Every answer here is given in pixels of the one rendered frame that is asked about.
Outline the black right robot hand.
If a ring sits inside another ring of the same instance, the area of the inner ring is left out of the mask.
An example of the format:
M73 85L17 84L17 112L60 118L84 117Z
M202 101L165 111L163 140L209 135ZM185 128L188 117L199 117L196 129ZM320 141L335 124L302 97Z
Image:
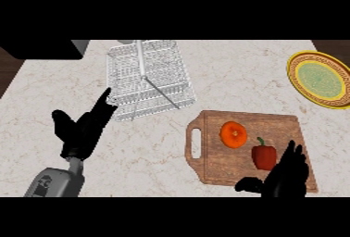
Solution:
M289 141L280 161L265 179L261 181L255 177L242 178L234 184L234 191L258 193L262 198L304 198L307 177L308 165L302 146Z

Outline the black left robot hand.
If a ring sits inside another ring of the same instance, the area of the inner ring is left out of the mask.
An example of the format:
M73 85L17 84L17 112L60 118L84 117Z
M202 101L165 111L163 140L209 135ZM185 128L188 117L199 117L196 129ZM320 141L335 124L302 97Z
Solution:
M51 112L54 135L63 142L61 158L75 157L85 160L89 157L101 137L101 130L117 108L106 104L109 94L110 89L106 88L91 110L82 113L76 121L61 110L55 109Z

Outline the red bell pepper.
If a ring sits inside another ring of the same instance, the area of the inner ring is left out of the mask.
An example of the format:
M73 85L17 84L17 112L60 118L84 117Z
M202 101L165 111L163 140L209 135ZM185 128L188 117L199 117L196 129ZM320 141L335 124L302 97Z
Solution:
M275 149L265 145L261 137L256 138L259 144L250 148L250 159L253 166L259 170L271 170L275 165Z

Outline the brown wooden cutting board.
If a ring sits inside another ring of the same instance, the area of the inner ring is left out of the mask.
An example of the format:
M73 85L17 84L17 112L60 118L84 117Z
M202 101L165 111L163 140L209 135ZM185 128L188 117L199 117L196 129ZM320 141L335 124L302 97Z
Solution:
M219 140L221 126L227 121L237 122L246 129L246 143L236 149L227 148ZM200 130L200 156L191 156L191 130ZM289 141L302 146L307 154L298 118L290 115L274 115L244 112L202 110L185 129L184 157L197 179L205 184L233 186L243 177L264 180L267 171L252 163L250 149L259 144L273 146L280 157Z

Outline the orange round fruit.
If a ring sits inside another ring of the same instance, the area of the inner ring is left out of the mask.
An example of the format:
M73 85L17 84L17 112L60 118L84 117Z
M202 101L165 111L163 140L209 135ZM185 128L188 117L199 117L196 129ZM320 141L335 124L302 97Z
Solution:
M244 127L234 121L227 121L219 129L219 140L225 147L239 148L247 140Z

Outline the black appliance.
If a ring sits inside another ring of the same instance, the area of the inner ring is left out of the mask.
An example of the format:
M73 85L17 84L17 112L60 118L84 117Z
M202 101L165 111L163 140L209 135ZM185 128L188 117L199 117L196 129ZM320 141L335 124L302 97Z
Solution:
M23 60L79 60L88 40L0 40L8 54Z

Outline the yellow rimmed green plate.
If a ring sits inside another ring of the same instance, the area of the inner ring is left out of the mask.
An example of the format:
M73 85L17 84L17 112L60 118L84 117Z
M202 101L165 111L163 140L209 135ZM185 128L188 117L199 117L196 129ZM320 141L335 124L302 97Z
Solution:
M336 58L311 50L295 53L286 61L286 76L309 102L350 109L350 68Z

